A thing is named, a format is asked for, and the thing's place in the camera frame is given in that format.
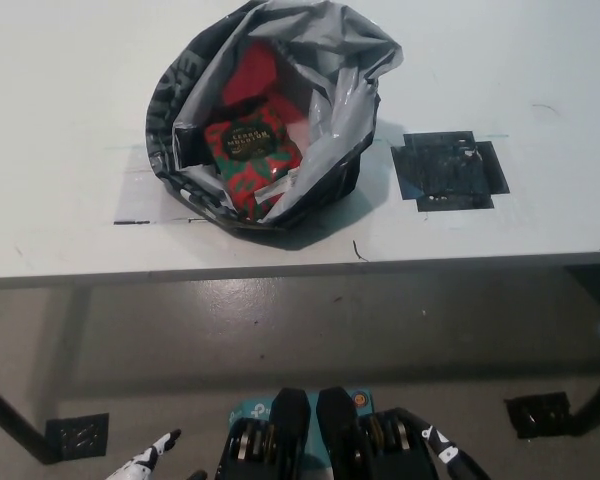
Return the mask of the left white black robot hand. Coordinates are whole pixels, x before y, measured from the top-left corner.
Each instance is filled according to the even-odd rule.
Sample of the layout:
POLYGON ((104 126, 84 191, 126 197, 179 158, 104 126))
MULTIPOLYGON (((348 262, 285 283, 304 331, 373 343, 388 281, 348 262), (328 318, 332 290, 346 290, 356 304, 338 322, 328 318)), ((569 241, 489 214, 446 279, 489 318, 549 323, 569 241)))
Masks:
POLYGON ((181 436, 181 430, 172 430, 140 454, 135 455, 107 477, 107 480, 147 480, 151 478, 159 459, 170 451, 181 436))

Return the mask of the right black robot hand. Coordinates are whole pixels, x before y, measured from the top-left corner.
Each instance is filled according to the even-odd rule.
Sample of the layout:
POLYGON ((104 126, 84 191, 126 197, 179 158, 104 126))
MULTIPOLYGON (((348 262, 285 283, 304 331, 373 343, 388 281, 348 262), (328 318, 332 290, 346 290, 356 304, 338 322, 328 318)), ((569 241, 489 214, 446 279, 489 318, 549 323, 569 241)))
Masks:
POLYGON ((465 461, 462 450, 433 424, 406 409, 400 409, 400 416, 421 435, 431 451, 446 467, 451 479, 477 479, 476 474, 465 461))

